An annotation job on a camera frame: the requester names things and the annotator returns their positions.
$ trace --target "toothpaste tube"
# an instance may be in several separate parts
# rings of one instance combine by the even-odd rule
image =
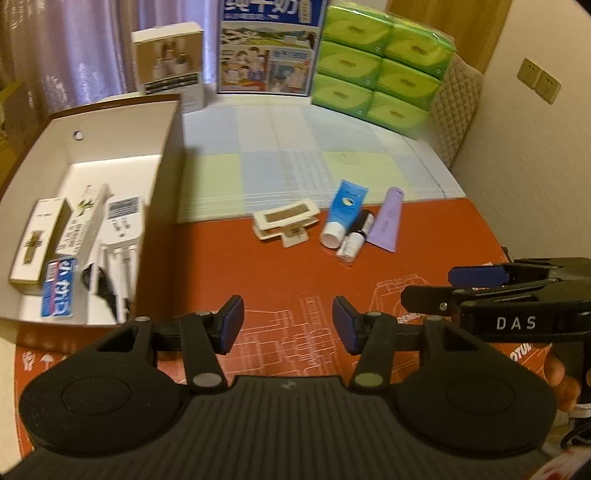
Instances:
[[[388,189],[384,203],[378,212],[367,241],[389,252],[396,251],[398,225],[402,211],[404,192],[396,187]]]
[[[320,234],[320,243],[327,248],[338,248],[353,224],[368,189],[342,180],[330,206],[328,220]]]

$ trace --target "wall socket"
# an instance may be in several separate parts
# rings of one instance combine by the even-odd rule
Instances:
[[[542,71],[535,84],[535,92],[552,105],[558,96],[560,87],[561,84],[558,80],[552,77],[548,72]]]
[[[540,78],[542,69],[529,59],[523,59],[521,68],[517,72],[517,78],[533,89]]]

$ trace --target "white box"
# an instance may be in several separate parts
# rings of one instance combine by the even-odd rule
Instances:
[[[181,94],[183,113],[204,107],[203,29],[195,22],[132,32],[138,91]]]
[[[25,294],[40,295],[47,262],[72,209],[65,198],[39,200],[22,235],[10,273],[10,283]]]
[[[76,257],[84,268],[105,213],[105,203],[112,193],[106,183],[86,185],[82,198],[74,207],[66,229],[57,244],[60,257]]]

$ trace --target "blue tube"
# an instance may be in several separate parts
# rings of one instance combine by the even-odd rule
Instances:
[[[357,218],[368,189],[342,180],[330,206],[329,217],[320,234],[320,243],[328,248],[340,247],[347,230]]]

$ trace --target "green tissue pack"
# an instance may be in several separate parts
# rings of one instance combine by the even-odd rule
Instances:
[[[373,8],[341,2],[326,10],[322,39],[382,55],[392,34],[392,18]]]
[[[382,59],[371,53],[322,41],[316,71],[373,89]]]
[[[393,18],[393,22],[393,33],[384,56],[441,80],[456,52],[453,40],[404,18]]]
[[[373,92],[352,83],[316,74],[312,85],[312,103],[348,115],[363,118]]]
[[[441,81],[393,60],[384,60],[375,89],[429,110]]]
[[[375,92],[365,119],[410,138],[417,138],[428,113],[398,98]]]

